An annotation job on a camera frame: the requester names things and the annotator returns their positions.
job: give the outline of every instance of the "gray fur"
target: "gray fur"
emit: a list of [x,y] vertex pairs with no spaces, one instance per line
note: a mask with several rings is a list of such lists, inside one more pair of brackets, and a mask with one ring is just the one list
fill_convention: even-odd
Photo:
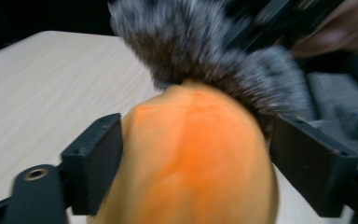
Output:
[[225,91],[256,114],[310,117],[302,73],[283,48],[226,50],[233,23],[218,0],[117,0],[111,24],[165,89],[193,78]]

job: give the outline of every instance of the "orange object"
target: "orange object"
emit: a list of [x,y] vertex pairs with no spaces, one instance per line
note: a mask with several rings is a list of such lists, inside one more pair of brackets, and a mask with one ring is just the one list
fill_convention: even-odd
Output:
[[88,223],[274,223],[278,187],[248,110],[193,81],[122,120],[123,157]]

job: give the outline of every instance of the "table surface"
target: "table surface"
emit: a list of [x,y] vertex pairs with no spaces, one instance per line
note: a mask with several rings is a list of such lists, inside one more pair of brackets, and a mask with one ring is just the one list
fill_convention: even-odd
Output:
[[[0,50],[0,200],[13,178],[60,153],[94,120],[125,115],[157,95],[149,72],[113,36],[43,32]],[[320,218],[279,173],[277,223],[348,223]],[[72,223],[86,223],[72,217]]]

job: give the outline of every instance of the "hand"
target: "hand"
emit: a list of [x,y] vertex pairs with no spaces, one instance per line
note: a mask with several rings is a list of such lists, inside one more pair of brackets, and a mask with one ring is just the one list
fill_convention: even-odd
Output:
[[291,51],[295,57],[305,58],[339,49],[358,51],[358,0],[344,0],[312,35],[300,39]]

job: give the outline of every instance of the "screw hole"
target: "screw hole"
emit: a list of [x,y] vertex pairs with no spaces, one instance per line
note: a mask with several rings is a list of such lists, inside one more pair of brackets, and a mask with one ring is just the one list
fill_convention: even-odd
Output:
[[40,179],[40,178],[44,177],[47,174],[48,174],[47,169],[36,169],[36,170],[28,172],[28,174],[26,174],[24,176],[24,180],[34,181],[36,179]]

